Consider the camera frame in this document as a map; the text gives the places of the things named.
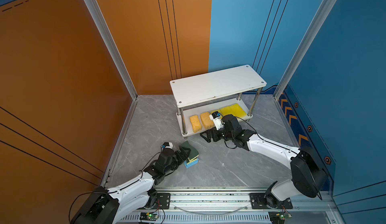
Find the orange wall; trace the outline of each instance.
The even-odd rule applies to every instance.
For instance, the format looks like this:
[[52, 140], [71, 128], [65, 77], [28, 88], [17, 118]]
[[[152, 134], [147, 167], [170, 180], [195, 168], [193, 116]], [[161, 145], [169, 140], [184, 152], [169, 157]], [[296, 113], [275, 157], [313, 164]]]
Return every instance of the orange wall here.
[[211, 0], [97, 0], [138, 94], [208, 72]]
[[131, 97], [83, 0], [17, 0], [0, 24], [2, 223], [68, 223], [100, 184]]

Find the blue wall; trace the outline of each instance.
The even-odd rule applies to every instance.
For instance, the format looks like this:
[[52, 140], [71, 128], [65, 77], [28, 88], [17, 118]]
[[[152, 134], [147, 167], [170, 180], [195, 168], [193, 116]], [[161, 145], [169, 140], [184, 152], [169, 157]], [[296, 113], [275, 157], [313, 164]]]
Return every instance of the blue wall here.
[[335, 162], [347, 223], [386, 213], [364, 211], [386, 207], [385, 26], [386, 0], [337, 0], [290, 81]]
[[264, 89], [277, 84], [321, 1], [212, 0], [209, 72], [249, 64], [267, 81]]

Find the blue sponge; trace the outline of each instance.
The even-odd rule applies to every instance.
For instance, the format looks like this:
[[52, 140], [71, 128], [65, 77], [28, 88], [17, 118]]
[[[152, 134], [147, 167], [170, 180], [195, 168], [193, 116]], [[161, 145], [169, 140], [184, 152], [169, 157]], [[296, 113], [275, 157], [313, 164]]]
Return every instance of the blue sponge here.
[[189, 164], [187, 164], [186, 161], [184, 161], [184, 164], [185, 164], [186, 168], [189, 168], [189, 167], [191, 167], [191, 166], [193, 166], [193, 165], [195, 165], [197, 163], [198, 163], [198, 158], [195, 161], [193, 161], [193, 162], [191, 162]]

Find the green sponge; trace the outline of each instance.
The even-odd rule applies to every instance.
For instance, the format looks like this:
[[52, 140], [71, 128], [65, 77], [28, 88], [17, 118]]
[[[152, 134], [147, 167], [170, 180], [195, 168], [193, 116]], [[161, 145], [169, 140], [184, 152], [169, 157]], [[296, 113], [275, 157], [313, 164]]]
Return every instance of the green sponge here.
[[194, 160], [198, 157], [198, 151], [196, 150], [195, 147], [191, 146], [189, 144], [188, 141], [185, 141], [184, 143], [180, 144], [180, 147], [181, 148], [186, 148], [186, 149], [190, 149], [190, 154], [189, 154], [189, 157], [188, 157], [188, 162], [190, 162], [191, 160]]

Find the gray marble floor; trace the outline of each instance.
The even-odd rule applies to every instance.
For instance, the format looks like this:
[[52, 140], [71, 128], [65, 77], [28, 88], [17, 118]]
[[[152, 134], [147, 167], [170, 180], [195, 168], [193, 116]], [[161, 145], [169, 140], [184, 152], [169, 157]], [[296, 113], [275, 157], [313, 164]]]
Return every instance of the gray marble floor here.
[[[242, 96], [250, 107], [254, 95]], [[264, 137], [294, 146], [271, 95], [260, 95], [250, 124]], [[134, 116], [107, 186], [117, 186], [139, 174], [139, 170], [160, 151], [164, 142], [176, 146], [185, 140], [176, 119], [172, 95], [140, 95]], [[290, 171], [262, 154], [241, 148], [229, 149], [224, 141], [207, 143], [200, 135], [188, 137], [200, 153], [199, 163], [181, 165], [158, 187], [261, 187], [290, 177]]]

